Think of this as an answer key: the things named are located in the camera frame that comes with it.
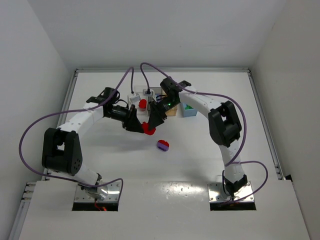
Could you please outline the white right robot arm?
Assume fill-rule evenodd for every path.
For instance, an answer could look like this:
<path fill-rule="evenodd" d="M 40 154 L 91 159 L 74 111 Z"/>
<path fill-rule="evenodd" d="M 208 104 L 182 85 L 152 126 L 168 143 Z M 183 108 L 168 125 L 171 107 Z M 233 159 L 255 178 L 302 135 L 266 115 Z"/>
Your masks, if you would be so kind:
<path fill-rule="evenodd" d="M 160 83 L 165 92 L 160 101 L 149 102 L 149 129 L 152 130 L 164 123 L 166 112 L 180 103 L 191 106 L 208 120 L 209 134 L 219 146 L 224 164 L 224 187 L 230 196 L 234 196 L 248 183 L 247 176 L 241 166 L 240 144 L 242 131 L 241 121 L 235 105 L 231 101 L 220 102 L 209 97 L 208 93 L 197 92 L 187 81 L 173 83 L 167 77 Z"/>

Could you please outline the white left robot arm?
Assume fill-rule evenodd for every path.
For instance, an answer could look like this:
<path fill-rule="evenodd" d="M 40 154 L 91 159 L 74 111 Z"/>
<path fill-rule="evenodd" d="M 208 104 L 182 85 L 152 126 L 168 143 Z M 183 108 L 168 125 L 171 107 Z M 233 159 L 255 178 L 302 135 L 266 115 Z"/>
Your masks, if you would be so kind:
<path fill-rule="evenodd" d="M 106 87 L 98 96 L 91 96 L 86 101 L 84 110 L 69 121 L 57 128 L 48 128 L 44 133 L 42 166 L 71 177 L 90 195 L 107 193 L 101 175 L 84 164 L 81 138 L 102 118 L 121 122 L 127 131 L 143 133 L 135 105 L 123 107 L 118 105 L 119 100 L 120 93 Z"/>

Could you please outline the red purple lego stack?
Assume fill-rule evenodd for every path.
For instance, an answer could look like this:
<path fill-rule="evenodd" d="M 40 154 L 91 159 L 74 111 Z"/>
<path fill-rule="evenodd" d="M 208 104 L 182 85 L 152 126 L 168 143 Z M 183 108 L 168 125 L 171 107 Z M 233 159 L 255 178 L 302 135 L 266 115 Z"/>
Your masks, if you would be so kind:
<path fill-rule="evenodd" d="M 162 139 L 157 141 L 157 145 L 156 146 L 157 146 L 158 149 L 160 149 L 160 150 L 162 150 L 164 152 L 167 152 L 169 150 L 169 148 L 170 148 L 170 144 L 167 141 L 162 140 Z"/>

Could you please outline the green lego brick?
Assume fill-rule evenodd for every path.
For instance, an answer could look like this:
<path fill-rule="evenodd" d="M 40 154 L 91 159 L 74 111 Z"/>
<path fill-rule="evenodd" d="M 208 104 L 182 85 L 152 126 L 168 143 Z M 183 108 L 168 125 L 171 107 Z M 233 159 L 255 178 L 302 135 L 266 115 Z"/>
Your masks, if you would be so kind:
<path fill-rule="evenodd" d="M 191 106 L 189 106 L 189 105 L 186 105 L 184 109 L 185 110 L 190 110 L 190 109 L 193 109 L 193 108 Z"/>

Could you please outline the red rounded lego brick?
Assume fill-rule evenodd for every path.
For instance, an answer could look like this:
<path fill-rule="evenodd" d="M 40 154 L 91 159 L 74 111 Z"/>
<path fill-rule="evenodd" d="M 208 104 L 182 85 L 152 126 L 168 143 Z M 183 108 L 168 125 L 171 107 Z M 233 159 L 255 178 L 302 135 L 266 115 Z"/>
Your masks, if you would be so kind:
<path fill-rule="evenodd" d="M 138 107 L 142 110 L 145 110 L 147 108 L 147 100 L 141 99 L 138 103 Z"/>

